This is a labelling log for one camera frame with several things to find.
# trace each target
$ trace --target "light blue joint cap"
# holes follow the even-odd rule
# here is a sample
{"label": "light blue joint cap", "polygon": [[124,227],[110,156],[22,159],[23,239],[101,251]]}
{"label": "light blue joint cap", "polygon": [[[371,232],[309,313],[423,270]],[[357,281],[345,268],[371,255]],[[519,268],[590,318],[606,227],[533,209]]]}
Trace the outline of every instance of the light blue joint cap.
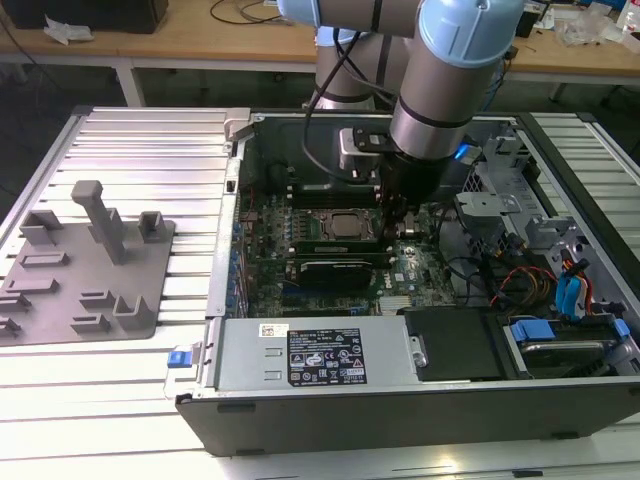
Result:
{"label": "light blue joint cap", "polygon": [[[338,34],[338,43],[340,45],[346,45],[353,39],[353,35],[355,35],[355,30],[345,30],[340,29],[340,33]],[[318,33],[316,34],[316,45],[319,47],[333,47],[333,27],[320,27],[318,28]]]}
{"label": "light blue joint cap", "polygon": [[427,0],[418,28],[429,50],[460,68],[499,60],[511,46],[524,0]]}
{"label": "light blue joint cap", "polygon": [[314,27],[320,26],[318,0],[278,0],[278,10],[286,19]]}

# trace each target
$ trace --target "blue latch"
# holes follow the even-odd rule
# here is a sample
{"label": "blue latch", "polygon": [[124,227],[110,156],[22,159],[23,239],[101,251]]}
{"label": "blue latch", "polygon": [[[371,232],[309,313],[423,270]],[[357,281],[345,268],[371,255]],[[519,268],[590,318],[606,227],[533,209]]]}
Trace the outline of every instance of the blue latch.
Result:
{"label": "blue latch", "polygon": [[618,332],[618,335],[622,340],[626,340],[629,335],[631,335],[631,331],[629,330],[629,327],[623,319],[616,318],[613,321],[613,326],[615,327],[616,332]]}
{"label": "blue latch", "polygon": [[167,367],[169,368],[191,368],[193,359],[192,352],[183,352],[174,350],[169,352],[169,360],[167,361]]}
{"label": "blue latch", "polygon": [[511,325],[511,333],[516,342],[553,340],[556,338],[549,321],[541,318],[518,320]]}

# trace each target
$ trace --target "sticker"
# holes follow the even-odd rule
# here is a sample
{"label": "sticker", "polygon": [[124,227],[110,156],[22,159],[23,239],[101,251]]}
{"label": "sticker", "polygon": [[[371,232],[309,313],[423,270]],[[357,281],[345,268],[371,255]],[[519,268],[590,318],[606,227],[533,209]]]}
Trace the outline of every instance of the sticker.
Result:
{"label": "sticker", "polygon": [[293,387],[367,383],[359,328],[290,330],[287,350],[288,381]]}
{"label": "sticker", "polygon": [[288,323],[261,323],[259,337],[281,337],[287,336],[289,331]]}

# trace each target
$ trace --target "aluminum extrusion table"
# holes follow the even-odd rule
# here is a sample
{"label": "aluminum extrusion table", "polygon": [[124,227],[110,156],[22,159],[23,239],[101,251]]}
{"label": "aluminum extrusion table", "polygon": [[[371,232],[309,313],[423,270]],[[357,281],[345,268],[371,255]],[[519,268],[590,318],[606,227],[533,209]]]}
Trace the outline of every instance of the aluminum extrusion table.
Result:
{"label": "aluminum extrusion table", "polygon": [[[16,225],[30,208],[84,220],[69,200],[82,178],[100,180],[105,204],[124,218],[161,210],[178,231],[153,338],[0,349],[3,478],[504,479],[514,470],[542,471],[544,478],[637,476],[640,416],[577,440],[209,456],[163,385],[168,352],[203,338],[227,157],[225,115],[221,109],[95,109],[73,116],[0,227],[2,277],[22,242]],[[575,115],[537,119],[640,254],[637,167],[597,124]],[[562,209],[559,199],[552,201]],[[178,385],[189,388],[195,371],[179,373]],[[306,434],[312,433],[301,429]]]}

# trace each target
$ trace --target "screw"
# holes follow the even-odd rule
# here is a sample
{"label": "screw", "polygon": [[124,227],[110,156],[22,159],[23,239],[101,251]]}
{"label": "screw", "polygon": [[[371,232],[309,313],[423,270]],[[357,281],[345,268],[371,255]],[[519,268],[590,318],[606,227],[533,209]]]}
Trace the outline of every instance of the screw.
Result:
{"label": "screw", "polygon": [[424,368],[427,366],[427,357],[422,352],[413,352],[413,363],[416,367]]}

